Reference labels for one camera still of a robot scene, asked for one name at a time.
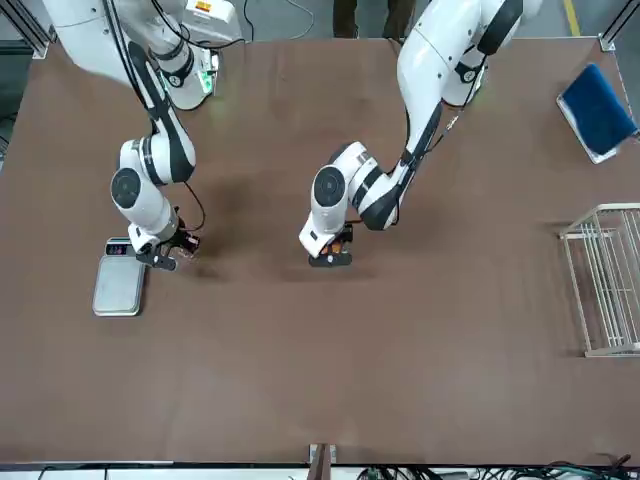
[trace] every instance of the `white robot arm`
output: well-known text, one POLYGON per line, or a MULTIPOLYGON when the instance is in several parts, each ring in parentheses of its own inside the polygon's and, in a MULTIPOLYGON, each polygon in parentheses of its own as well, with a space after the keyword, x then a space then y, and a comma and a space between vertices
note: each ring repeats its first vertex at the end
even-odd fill
MULTIPOLYGON (((209 40, 226 43, 241 38, 233 7, 229 10, 230 4, 224 0, 210 1, 224 4, 225 11, 233 15, 227 17, 230 28, 220 38, 214 35, 209 40)), ((176 268, 175 260, 168 256, 173 248, 193 254, 199 246, 199 239, 185 228, 177 209, 158 189, 186 182, 196 163, 193 144, 173 106, 196 108, 211 93, 203 81, 211 68, 207 63, 210 51, 194 48, 175 34, 184 32, 179 19, 185 3, 85 0, 79 5, 75 0, 45 0, 74 63, 130 85, 149 115, 151 133, 125 142, 120 150, 120 168, 111 182, 111 196, 131 222, 128 232, 137 258, 166 270, 176 268), (158 72, 147 51, 156 60, 158 72)))
POLYGON ((346 222, 349 204, 370 230, 386 230, 397 222, 400 205, 438 128, 443 92, 463 92, 461 104, 468 103, 485 56, 507 43, 525 13, 535 15, 540 3, 431 2, 398 56, 398 84, 408 121, 405 150, 395 168, 385 173, 366 148, 354 142, 341 147, 318 171, 311 188, 311 213, 299 235, 312 266, 351 263, 343 248, 352 237, 351 225, 346 222), (465 69, 461 60, 472 51, 479 52, 480 69, 471 67, 473 76, 452 75, 465 69))

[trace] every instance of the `table surface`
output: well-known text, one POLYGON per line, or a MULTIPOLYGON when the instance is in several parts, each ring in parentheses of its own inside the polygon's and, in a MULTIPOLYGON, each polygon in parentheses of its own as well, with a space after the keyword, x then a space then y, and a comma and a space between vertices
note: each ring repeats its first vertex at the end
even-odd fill
MULTIPOLYGON (((316 170, 360 140, 385 166, 405 123, 386 41, 226 51, 220 96, 181 113, 208 213, 200 256, 100 319, 133 93, 59 48, 34 62, 0 176, 0 461, 547 463, 640 460, 634 359, 585 359, 555 233, 638 201, 640 147, 592 165, 555 105, 594 39, 515 40, 418 174, 400 224, 311 270, 297 235, 316 170)), ((184 186, 165 189, 188 223, 184 186)))

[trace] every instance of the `white wire rack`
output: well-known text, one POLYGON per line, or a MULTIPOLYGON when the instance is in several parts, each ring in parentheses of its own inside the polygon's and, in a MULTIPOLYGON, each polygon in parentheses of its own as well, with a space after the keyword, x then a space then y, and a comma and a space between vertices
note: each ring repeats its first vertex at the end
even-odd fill
POLYGON ((640 356, 640 203, 599 205, 559 236, 585 356, 640 356))

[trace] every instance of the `blue pad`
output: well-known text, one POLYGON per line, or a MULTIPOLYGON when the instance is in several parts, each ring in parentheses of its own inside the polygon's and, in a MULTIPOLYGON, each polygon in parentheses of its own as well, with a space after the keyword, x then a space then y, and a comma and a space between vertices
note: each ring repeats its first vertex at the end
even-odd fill
POLYGON ((590 64, 562 94, 584 143, 604 155, 638 130, 600 69, 590 64))

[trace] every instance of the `digital scale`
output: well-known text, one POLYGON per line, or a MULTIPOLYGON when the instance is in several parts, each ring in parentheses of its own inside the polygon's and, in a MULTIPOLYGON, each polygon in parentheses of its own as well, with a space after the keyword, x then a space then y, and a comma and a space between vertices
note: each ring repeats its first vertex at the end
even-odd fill
POLYGON ((98 266, 93 313, 99 317, 137 315, 145 269, 128 238, 110 238, 98 266))

